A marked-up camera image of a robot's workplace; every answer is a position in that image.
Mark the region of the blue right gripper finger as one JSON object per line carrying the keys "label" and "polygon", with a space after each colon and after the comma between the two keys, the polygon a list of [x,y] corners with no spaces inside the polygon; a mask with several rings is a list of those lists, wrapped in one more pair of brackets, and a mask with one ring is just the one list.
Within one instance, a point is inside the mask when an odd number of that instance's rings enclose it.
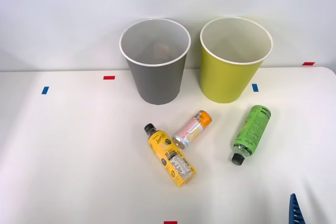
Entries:
{"label": "blue right gripper finger", "polygon": [[296,194],[290,195],[289,224],[305,224],[305,220],[300,210],[300,206],[296,198]]}

